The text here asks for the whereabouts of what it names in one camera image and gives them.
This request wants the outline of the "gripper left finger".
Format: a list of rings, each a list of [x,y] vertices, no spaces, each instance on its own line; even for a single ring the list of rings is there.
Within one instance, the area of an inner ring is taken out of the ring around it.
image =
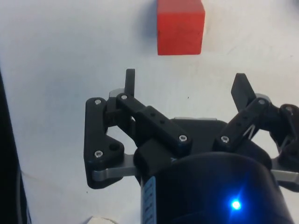
[[[191,151],[187,131],[154,107],[143,105],[134,93],[135,70],[127,69],[124,88],[111,91],[108,100],[86,101],[84,164],[87,185],[92,189],[103,189],[125,176],[145,183]],[[133,154],[126,154],[123,143],[108,136],[113,126],[133,140]]]

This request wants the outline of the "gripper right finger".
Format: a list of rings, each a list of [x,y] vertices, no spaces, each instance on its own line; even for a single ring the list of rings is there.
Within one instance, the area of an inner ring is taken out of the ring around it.
[[[237,73],[232,85],[238,113],[215,138],[215,150],[235,152],[250,142],[259,131],[268,131],[278,149],[272,159],[272,173],[282,187],[299,185],[299,108],[284,104],[276,107],[263,95],[257,95],[246,75]]]

